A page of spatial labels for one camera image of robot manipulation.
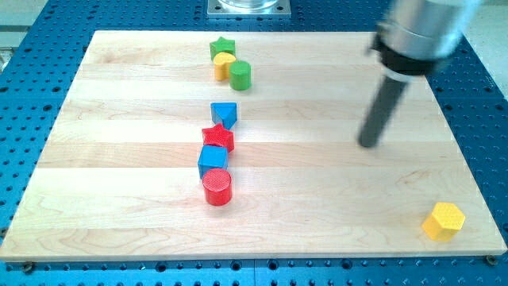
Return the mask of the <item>black pusher rod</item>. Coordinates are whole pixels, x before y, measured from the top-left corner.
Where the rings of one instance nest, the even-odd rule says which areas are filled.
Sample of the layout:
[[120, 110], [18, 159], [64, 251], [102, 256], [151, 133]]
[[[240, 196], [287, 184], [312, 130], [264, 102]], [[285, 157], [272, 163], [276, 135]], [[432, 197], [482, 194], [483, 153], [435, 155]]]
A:
[[362, 147], [377, 146], [407, 84], [388, 76], [384, 77], [357, 138]]

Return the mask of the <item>black tool collar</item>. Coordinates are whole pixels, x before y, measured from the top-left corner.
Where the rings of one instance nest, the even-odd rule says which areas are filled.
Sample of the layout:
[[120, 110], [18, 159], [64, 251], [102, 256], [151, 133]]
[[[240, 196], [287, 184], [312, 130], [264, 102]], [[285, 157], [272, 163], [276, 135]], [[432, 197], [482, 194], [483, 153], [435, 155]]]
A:
[[413, 77], [431, 74], [439, 68], [438, 60], [415, 60], [392, 50], [382, 42], [378, 33], [374, 35], [370, 49], [379, 54], [385, 75], [398, 82], [408, 83]]

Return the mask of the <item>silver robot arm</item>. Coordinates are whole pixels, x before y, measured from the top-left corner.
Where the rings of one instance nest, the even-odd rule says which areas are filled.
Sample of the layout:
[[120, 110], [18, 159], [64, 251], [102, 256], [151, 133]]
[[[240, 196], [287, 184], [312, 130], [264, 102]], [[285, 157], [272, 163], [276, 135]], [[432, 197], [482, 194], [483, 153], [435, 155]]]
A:
[[481, 0], [395, 0], [377, 25], [371, 50], [386, 71], [357, 141], [377, 146], [406, 86], [444, 68]]

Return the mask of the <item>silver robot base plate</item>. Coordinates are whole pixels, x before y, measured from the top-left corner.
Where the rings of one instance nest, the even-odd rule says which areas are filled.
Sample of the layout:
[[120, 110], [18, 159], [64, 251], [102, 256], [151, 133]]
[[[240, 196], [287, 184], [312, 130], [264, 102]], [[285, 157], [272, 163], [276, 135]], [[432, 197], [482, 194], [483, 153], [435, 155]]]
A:
[[290, 16], [290, 0], [208, 0], [209, 16]]

